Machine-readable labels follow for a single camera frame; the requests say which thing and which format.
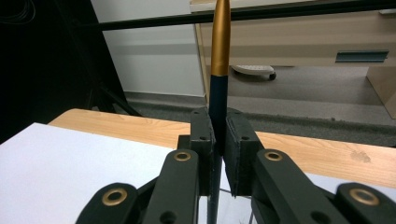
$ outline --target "black metal frame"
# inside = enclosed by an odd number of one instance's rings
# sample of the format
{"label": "black metal frame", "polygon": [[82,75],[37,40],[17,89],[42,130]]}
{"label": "black metal frame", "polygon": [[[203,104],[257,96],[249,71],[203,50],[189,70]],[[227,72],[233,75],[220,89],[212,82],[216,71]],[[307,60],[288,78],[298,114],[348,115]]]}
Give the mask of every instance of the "black metal frame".
{"label": "black metal frame", "polygon": [[[386,8],[395,8],[396,3],[392,0],[325,0],[269,7],[238,8],[231,12],[232,21],[248,21],[286,17],[313,16],[335,13],[347,13],[356,11],[370,11]],[[170,25],[184,25],[195,23],[207,23],[213,21],[214,13],[198,12],[187,15],[149,18],[130,21],[110,21],[101,23],[82,23],[75,26],[83,31],[110,31],[122,29],[136,29]]]}

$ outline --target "brass grommet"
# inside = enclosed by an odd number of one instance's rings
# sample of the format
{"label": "brass grommet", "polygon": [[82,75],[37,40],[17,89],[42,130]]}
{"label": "brass grommet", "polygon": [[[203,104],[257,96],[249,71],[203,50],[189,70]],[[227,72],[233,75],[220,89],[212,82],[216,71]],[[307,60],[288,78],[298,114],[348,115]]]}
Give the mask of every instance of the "brass grommet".
{"label": "brass grommet", "polygon": [[177,154],[175,154],[174,158],[177,161],[187,161],[191,159],[191,154],[188,152],[178,152]]}
{"label": "brass grommet", "polygon": [[283,159],[282,155],[274,151],[265,152],[264,156],[270,161],[281,161]]}
{"label": "brass grommet", "polygon": [[[110,199],[110,195],[114,194],[114,193],[118,193],[120,195],[120,197],[118,197],[116,199]],[[128,193],[126,192],[125,189],[122,189],[122,188],[110,189],[103,195],[102,203],[107,206],[114,206],[114,205],[122,203],[126,199],[127,195],[128,195]]]}
{"label": "brass grommet", "polygon": [[351,189],[349,194],[353,199],[360,203],[371,206],[379,205],[379,199],[372,192],[366,189]]}

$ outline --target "wooden table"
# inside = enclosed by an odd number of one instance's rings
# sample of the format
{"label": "wooden table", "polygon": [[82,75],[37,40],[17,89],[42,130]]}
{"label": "wooden table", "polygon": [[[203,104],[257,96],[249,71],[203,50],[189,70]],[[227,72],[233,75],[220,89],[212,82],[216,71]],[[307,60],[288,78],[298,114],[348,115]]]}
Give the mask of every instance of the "wooden table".
{"label": "wooden table", "polygon": [[[162,147],[177,147],[190,124],[72,109],[49,125]],[[305,172],[396,189],[396,149],[276,133],[259,133],[266,148],[288,153]]]}

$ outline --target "paper sheet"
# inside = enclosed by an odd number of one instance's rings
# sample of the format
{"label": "paper sheet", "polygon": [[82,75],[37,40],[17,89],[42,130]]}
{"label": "paper sheet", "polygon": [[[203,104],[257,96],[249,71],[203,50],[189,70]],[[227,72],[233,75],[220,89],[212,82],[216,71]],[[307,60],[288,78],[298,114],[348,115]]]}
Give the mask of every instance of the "paper sheet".
{"label": "paper sheet", "polygon": [[[75,223],[100,188],[156,177],[171,148],[32,124],[0,146],[0,223]],[[328,191],[346,180],[310,175]],[[230,190],[224,166],[221,188]],[[396,189],[372,186],[396,201]],[[252,223],[250,199],[220,193],[218,223]],[[206,201],[200,200],[199,223]]]}

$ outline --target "pencil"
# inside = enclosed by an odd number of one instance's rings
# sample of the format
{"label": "pencil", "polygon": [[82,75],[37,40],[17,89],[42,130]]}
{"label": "pencil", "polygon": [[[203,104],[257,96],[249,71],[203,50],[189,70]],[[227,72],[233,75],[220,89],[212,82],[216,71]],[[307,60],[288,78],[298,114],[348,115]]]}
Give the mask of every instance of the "pencil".
{"label": "pencil", "polygon": [[218,0],[213,19],[209,117],[215,132],[214,171],[207,201],[207,223],[217,222],[221,164],[225,144],[228,73],[230,60],[231,10],[229,0]]}

